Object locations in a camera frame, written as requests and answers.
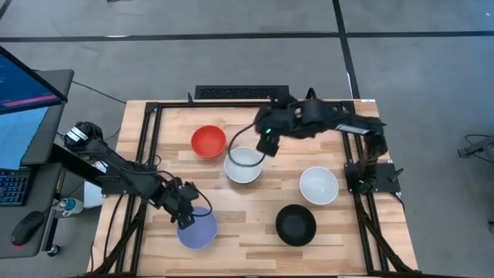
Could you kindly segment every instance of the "cable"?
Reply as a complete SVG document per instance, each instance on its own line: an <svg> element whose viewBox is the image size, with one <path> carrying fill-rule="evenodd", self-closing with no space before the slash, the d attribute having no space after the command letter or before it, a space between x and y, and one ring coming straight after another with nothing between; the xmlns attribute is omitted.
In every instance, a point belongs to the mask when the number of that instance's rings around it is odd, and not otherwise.
<svg viewBox="0 0 494 278"><path fill-rule="evenodd" d="M108 141L109 139L113 138L115 135L117 135L119 133L120 129L121 129L121 127L119 127L117 129L117 131L115 131L115 133L112 134L111 136L104 138L103 141Z"/></svg>
<svg viewBox="0 0 494 278"><path fill-rule="evenodd" d="M105 260L107 258L108 240L110 239L111 227L113 225L113 220L115 219L115 215L117 214L118 205L120 204L120 201L122 201L123 196L124 195L120 195L120 197L118 198L118 201L115 205L115 208L113 209L113 212L111 214L110 224L108 225L107 238L105 239L105 248L103 250L103 260Z"/></svg>
<svg viewBox="0 0 494 278"><path fill-rule="evenodd" d="M90 255L91 255L91 272L94 271L94 257L93 257L94 241L91 243Z"/></svg>
<svg viewBox="0 0 494 278"><path fill-rule="evenodd" d="M489 136L489 135L485 135L485 134L467 134L467 135L465 135L465 140L466 140L469 144L473 145L473 143L469 140L469 137L490 137L490 136ZM473 155L474 157L476 157L476 158L478 158L478 159L481 159L481 160L483 160L483 161L485 161L485 162L488 162L488 163L490 163L490 164L494 164L494 161L492 161L492 160L490 160L490 159L487 159L487 158L483 158L483 157L481 157L481 156L479 156L478 154L475 154L475 153L473 153L473 152L467 152L467 155Z"/></svg>
<svg viewBox="0 0 494 278"><path fill-rule="evenodd" d="M111 95L105 94L105 93L103 93L103 92L101 92L101 91L99 91L99 90L96 90L96 89L94 89L94 88L92 88L92 87L90 87L90 86L84 85L84 84L79 83L79 82L74 81L74 80L72 80L72 82L73 82L73 83L75 83L75 84L77 84L77 85L79 85L79 86L83 86L83 87L84 87L84 88L86 88L86 89L92 90L93 92L96 92L96 93L98 93L98 94L100 94L100 95L102 95L102 96L108 97L109 99L112 99L112 100L118 101L119 103L127 104L127 102L125 102L125 101L123 101L123 100L119 100L119 99L117 99L116 97L112 97Z"/></svg>
<svg viewBox="0 0 494 278"><path fill-rule="evenodd" d="M206 198L206 196L204 196L204 194L202 194L202 192L197 189L196 187L194 187L194 189L199 193L199 195L202 196L202 198L204 198L204 200L206 200L206 202L208 203L208 206L209 206L209 212L206 212L205 214L203 215L195 215L194 213L192 213L192 216L194 217L205 217L205 216L208 216L211 214L211 212L213 212L213 206L211 205L211 202L209 201L209 199Z"/></svg>
<svg viewBox="0 0 494 278"><path fill-rule="evenodd" d="M161 156L159 156L159 155L155 154L155 155L154 155L154 157L155 157L155 158L159 158L159 159L160 159L160 161L159 161L159 162L155 165L155 166L159 166L159 165L161 164L161 162L163 161L163 160L161 159ZM151 160L151 158L148 158L148 159L147 159L147 161L146 161L146 163L144 163L144 164L149 164L150 160Z"/></svg>
<svg viewBox="0 0 494 278"><path fill-rule="evenodd" d="M403 203L403 200L401 200L401 197L398 194L398 192L389 192L389 194L391 194L391 196L395 197L401 203L401 206L403 207L403 212L404 212L404 203Z"/></svg>
<svg viewBox="0 0 494 278"><path fill-rule="evenodd" d="M247 127L244 127L242 128L239 132L237 132L237 134L235 134L232 138L232 140L230 141L230 144L228 145L228 158L230 158L230 161L232 161L234 164L240 166L240 167L255 167L259 164L262 163L262 161L264 161L264 158L266 157L266 154L262 154L262 157L259 161L257 161L256 163L254 164L242 164L240 162L237 162L235 161L235 159L233 159L232 157L232 145L233 145L233 141L235 141L235 139L240 135L242 134L243 132L247 131L249 128L253 127L254 124L257 124L260 120L262 119L259 118L257 121L253 122L252 124L248 125Z"/></svg>
<svg viewBox="0 0 494 278"><path fill-rule="evenodd" d="M124 171L127 171L131 174L135 174L135 175L152 175L152 174L160 174L160 173L165 173L166 175L169 175L170 178L175 181L175 187L178 188L178 185L177 185L177 180L175 179L175 176L172 175L172 173L170 173L169 171L165 171L165 170L160 170L160 171L147 171L147 172L138 172L138 171L132 171L132 170L129 170L127 168L122 168ZM195 191L197 191L199 193L200 196L202 196L202 198L204 198L204 200L206 200L206 202L208 203L208 206L209 206L209 212L203 214L203 215L195 215L195 214L191 214L192 216L194 217L205 217L205 216L208 216L212 213L213 211L213 206L211 205L211 202L209 201L208 198L206 198L206 196L204 194L202 194L202 192L197 189L196 187L194 187Z"/></svg>
<svg viewBox="0 0 494 278"><path fill-rule="evenodd" d="M84 184L84 181L81 182L79 185L77 185L69 194L67 194L66 198L69 198L70 196L72 196L72 193L74 193L81 185ZM58 204L60 203L60 201L57 201L55 204L52 204L49 208L47 208L44 212L42 212L43 214L48 212L49 210L55 208Z"/></svg>

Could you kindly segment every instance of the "monitor screen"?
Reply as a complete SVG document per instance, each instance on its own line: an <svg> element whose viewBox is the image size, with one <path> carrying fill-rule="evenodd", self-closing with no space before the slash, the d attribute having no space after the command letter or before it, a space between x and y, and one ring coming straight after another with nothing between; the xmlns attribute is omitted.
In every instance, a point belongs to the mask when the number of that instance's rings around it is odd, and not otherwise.
<svg viewBox="0 0 494 278"><path fill-rule="evenodd" d="M0 53L0 114L62 103L51 88Z"/></svg>

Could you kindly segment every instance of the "keyboard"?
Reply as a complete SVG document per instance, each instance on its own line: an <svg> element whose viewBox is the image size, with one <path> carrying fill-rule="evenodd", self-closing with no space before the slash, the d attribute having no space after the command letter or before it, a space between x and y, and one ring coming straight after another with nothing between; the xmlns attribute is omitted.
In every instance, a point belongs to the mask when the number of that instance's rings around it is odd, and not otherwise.
<svg viewBox="0 0 494 278"><path fill-rule="evenodd" d="M0 169L0 206L25 204L30 189L30 170Z"/></svg>
<svg viewBox="0 0 494 278"><path fill-rule="evenodd" d="M266 99L278 92L289 92L288 86L196 86L196 100Z"/></svg>

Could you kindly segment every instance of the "red bowl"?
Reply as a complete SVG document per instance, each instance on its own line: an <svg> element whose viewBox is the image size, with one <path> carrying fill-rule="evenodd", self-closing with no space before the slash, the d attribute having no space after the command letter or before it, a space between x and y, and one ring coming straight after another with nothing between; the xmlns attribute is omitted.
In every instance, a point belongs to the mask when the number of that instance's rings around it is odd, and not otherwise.
<svg viewBox="0 0 494 278"><path fill-rule="evenodd" d="M226 136L219 127L203 126L192 135L191 145L198 156L213 158L225 149Z"/></svg>

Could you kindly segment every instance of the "butcher block tabletop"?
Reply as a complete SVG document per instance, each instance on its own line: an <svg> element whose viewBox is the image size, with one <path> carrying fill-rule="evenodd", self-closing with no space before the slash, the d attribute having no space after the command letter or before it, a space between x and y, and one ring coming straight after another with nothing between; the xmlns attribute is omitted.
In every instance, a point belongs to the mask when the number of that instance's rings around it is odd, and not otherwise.
<svg viewBox="0 0 494 278"><path fill-rule="evenodd" d="M123 116L117 152L130 161L136 157L147 101L128 101ZM355 100L354 103L357 114L378 117L374 101ZM367 273L354 200L347 191L343 173L346 157L340 132L327 131L305 140L282 137L278 154L265 159L261 175L249 185L239 185L227 178L223 169L225 151L219 157L204 159L191 149L191 136L201 126L220 127L229 142L235 133L252 122L257 110L255 107L163 110L156 151L162 158L158 170L169 171L184 181L193 181L209 198L218 220L218 235L206 249L188 249L178 241L176 224L170 223L169 214L149 205L138 276ZM150 149L154 115L151 114L143 161L147 160ZM250 129L237 138L233 147L255 148L258 140L259 136ZM350 141L354 158L357 158L353 136ZM382 157L383 161L388 159L387 155ZM300 193L300 175L314 166L327 168L337 177L339 195L329 205L313 205ZM406 264L417 269L401 204L388 193L377 193L374 197L384 238ZM103 261L105 238L117 199L117 195L107 196L103 203L93 245L95 268ZM193 205L207 207L206 204L203 198L193 201ZM276 215L289 204L307 207L316 218L316 235L307 246L288 246L276 235ZM127 196L124 196L110 232L108 253L121 236L126 206ZM370 234L369 239L374 268L379 270L377 248ZM130 269L133 246L134 238L127 245L123 270Z"/></svg>

